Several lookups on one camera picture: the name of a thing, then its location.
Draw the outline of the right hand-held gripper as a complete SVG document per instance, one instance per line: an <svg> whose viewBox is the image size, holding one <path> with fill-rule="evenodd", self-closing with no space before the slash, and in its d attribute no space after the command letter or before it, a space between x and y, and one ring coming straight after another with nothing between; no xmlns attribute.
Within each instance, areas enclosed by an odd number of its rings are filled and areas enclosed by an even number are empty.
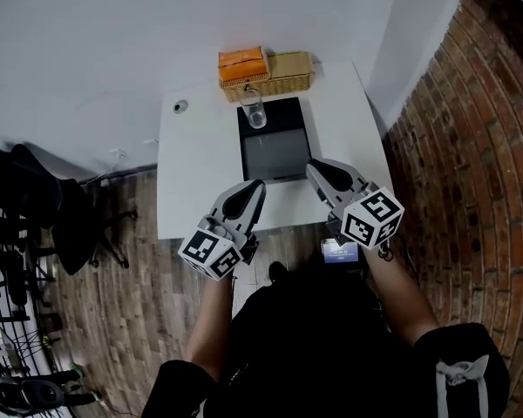
<svg viewBox="0 0 523 418"><path fill-rule="evenodd" d="M330 210L336 208L329 213L326 226L340 245L351 241L374 249L397 231L404 207L385 186L366 183L353 166L334 159L313 158L306 164L306 176L318 198ZM343 201L341 192L348 190L355 193Z"/></svg>

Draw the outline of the clear glass cup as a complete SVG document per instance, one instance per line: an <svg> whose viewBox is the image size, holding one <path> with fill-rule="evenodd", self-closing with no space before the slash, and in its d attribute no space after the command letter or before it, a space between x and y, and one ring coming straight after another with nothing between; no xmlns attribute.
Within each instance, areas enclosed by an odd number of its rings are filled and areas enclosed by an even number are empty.
<svg viewBox="0 0 523 418"><path fill-rule="evenodd" d="M262 96L258 90L253 88L244 90L240 97L240 103L252 128L259 130L267 124Z"/></svg>

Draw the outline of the person's black clothing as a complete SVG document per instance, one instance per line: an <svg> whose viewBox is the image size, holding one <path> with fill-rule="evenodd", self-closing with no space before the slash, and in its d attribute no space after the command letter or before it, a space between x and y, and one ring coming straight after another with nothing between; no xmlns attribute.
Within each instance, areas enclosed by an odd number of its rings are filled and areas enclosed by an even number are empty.
<svg viewBox="0 0 523 418"><path fill-rule="evenodd" d="M167 361L141 418L502 418L510 376L483 325L411 346L358 276L273 269L232 317L221 380Z"/></svg>

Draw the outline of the person's right forearm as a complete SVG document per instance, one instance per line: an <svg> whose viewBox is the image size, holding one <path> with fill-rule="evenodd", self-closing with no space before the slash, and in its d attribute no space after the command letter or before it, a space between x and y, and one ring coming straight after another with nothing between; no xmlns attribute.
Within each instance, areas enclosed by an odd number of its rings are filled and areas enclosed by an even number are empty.
<svg viewBox="0 0 523 418"><path fill-rule="evenodd" d="M393 333L413 346L424 334L439 328L424 292L396 257L384 260L377 249L364 248L363 254Z"/></svg>

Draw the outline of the black metal railing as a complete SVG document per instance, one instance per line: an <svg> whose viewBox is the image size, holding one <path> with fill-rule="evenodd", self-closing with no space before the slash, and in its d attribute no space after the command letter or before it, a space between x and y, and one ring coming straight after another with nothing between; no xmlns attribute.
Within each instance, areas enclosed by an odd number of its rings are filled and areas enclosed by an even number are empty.
<svg viewBox="0 0 523 418"><path fill-rule="evenodd" d="M54 327L45 289L55 280L39 255L42 231L23 216L8 216L0 208L0 362L15 375L55 373Z"/></svg>

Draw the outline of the black tray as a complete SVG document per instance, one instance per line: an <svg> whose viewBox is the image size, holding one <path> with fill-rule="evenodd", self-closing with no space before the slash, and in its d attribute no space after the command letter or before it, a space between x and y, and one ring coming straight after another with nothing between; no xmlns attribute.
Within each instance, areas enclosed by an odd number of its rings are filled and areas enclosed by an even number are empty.
<svg viewBox="0 0 523 418"><path fill-rule="evenodd" d="M312 154L299 98L268 101L263 107L267 123L261 129L249 124L241 107L236 109L243 178L268 184L305 179Z"/></svg>

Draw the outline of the person's left forearm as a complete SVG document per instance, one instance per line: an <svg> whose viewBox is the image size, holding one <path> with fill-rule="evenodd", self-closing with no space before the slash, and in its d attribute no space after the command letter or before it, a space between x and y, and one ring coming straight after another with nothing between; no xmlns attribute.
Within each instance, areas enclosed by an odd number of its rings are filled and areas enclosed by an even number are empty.
<svg viewBox="0 0 523 418"><path fill-rule="evenodd" d="M200 310L184 352L184 360L204 369L216 382L221 380L228 351L233 309L231 275L207 280Z"/></svg>

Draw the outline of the orange pouch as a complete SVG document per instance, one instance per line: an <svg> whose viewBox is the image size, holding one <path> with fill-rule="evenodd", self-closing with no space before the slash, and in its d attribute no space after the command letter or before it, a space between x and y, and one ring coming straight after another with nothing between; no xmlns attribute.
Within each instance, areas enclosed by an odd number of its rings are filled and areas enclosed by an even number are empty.
<svg viewBox="0 0 523 418"><path fill-rule="evenodd" d="M221 51L218 55L222 83L269 74L266 55L261 46L238 51Z"/></svg>

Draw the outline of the small display screen device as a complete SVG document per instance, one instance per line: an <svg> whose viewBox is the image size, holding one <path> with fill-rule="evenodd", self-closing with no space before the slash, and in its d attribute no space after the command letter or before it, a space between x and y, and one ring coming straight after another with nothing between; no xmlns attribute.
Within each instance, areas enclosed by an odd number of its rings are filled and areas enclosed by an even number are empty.
<svg viewBox="0 0 523 418"><path fill-rule="evenodd" d="M321 242L323 260L326 264L356 263L359 261L359 246L355 242L340 245L335 239Z"/></svg>

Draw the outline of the white table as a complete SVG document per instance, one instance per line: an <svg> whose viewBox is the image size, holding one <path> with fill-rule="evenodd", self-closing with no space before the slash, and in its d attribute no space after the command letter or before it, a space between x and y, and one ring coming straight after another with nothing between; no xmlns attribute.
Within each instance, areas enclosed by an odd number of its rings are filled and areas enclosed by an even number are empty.
<svg viewBox="0 0 523 418"><path fill-rule="evenodd" d="M307 91L296 93L313 158L355 167L365 178L393 187L376 120L351 62L315 64ZM181 114L173 105L185 99ZM236 109L216 81L165 95L160 117L157 172L159 239L184 238L217 197L242 182ZM328 209L307 179L267 186L258 231L327 219Z"/></svg>

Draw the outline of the wicker basket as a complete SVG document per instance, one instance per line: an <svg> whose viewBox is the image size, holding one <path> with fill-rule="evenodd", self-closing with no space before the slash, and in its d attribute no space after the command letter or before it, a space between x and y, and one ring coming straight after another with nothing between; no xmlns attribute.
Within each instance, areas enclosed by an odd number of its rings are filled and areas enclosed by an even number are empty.
<svg viewBox="0 0 523 418"><path fill-rule="evenodd" d="M315 75L312 56L307 51L270 54L268 72L219 83L228 102L238 102L245 90L254 89L262 96L277 96L310 88Z"/></svg>

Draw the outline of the black office chair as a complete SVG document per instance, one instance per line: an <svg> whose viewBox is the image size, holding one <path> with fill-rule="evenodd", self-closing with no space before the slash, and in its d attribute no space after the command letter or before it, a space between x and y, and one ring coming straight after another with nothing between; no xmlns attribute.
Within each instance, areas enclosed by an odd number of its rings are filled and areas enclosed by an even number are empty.
<svg viewBox="0 0 523 418"><path fill-rule="evenodd" d="M53 247L43 248L41 254L56 254L70 275L87 264L98 266L98 246L121 267L129 267L127 257L106 237L106 230L122 219L138 218L137 212L125 211L108 218L97 198L75 179L53 176L25 145L14 145L8 152L0 149L0 208L51 231Z"/></svg>

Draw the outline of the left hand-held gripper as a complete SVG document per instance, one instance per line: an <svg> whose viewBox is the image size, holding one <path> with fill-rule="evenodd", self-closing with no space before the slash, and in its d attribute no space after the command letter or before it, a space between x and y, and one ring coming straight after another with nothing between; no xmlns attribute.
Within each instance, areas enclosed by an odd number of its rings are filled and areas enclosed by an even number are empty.
<svg viewBox="0 0 523 418"><path fill-rule="evenodd" d="M227 189L214 202L212 216L204 216L183 240L178 255L193 270L215 281L230 275L241 263L249 264L259 246L251 230L260 218L265 198L266 185L260 179Z"/></svg>

